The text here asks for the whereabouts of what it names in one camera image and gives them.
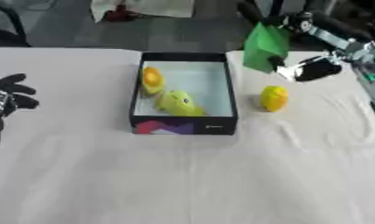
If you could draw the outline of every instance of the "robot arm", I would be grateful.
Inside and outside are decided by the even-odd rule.
[[[302,12],[268,18],[263,23],[289,30],[294,36],[310,37],[324,43],[329,51],[326,56],[306,59],[295,66],[284,66],[283,62],[271,59],[274,70],[289,81],[313,81],[339,74],[342,62],[375,62],[375,41],[368,34],[321,13]]]

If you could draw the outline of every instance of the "black box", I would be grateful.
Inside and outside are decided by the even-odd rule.
[[[156,67],[167,88],[186,91],[206,116],[172,116],[157,112],[142,92],[141,73]],[[233,135],[238,121],[233,85],[223,53],[146,52],[142,54],[129,112],[136,134]]]

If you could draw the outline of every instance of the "table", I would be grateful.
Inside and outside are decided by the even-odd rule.
[[[140,55],[0,49],[0,77],[27,73],[41,101],[6,121],[0,224],[375,223],[375,115],[349,67],[289,83],[230,52],[235,136],[137,136],[128,105]],[[266,85],[288,89],[286,108],[261,111]]]

